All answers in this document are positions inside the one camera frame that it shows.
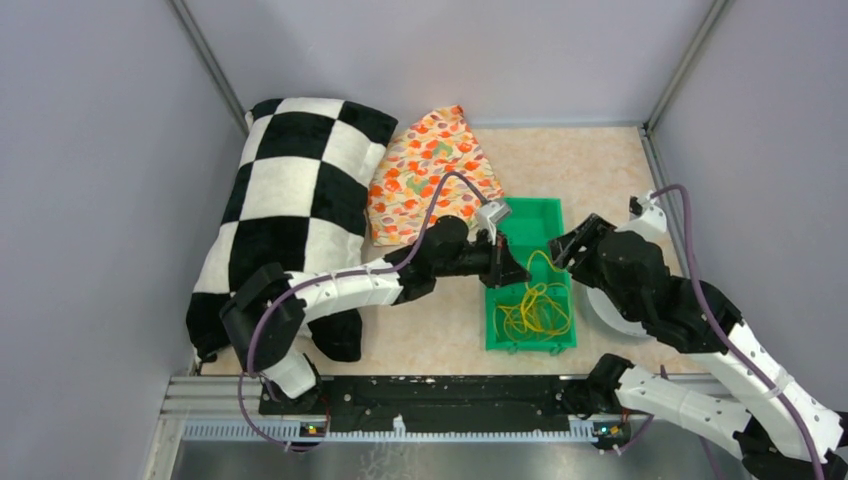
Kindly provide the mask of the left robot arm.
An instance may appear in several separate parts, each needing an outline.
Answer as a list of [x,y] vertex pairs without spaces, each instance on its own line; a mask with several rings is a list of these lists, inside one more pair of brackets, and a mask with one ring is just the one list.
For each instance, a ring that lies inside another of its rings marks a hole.
[[413,244],[357,267],[312,274],[278,263],[261,267],[220,311],[243,372],[270,380],[292,410],[308,413],[321,388],[314,365],[294,345],[302,327],[344,311],[417,300],[441,277],[475,276],[487,288],[531,279],[503,232],[468,235],[463,220],[443,216]]

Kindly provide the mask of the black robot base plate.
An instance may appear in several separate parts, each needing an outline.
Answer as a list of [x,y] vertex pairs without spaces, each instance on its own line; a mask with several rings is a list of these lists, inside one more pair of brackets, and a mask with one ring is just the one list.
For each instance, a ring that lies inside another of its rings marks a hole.
[[565,432],[580,420],[622,424],[633,411],[583,376],[334,376],[296,400],[263,392],[263,416],[316,416],[332,433]]

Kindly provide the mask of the white perforated cable spool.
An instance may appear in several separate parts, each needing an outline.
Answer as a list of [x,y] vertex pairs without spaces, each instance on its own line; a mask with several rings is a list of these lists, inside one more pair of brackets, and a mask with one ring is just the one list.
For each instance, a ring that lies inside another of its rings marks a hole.
[[600,289],[588,288],[587,299],[597,317],[611,329],[633,338],[645,339],[649,337],[640,322],[626,320],[609,297]]

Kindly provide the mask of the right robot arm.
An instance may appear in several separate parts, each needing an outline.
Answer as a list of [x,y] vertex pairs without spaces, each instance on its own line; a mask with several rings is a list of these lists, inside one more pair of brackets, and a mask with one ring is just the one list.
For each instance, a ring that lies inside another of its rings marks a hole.
[[615,226],[591,215],[552,239],[553,263],[618,315],[707,369],[730,400],[690,391],[633,362],[603,355],[586,380],[587,408],[623,407],[676,424],[739,459],[758,479],[843,479],[847,416],[807,393],[756,339],[716,287],[674,275],[657,239],[661,213]]

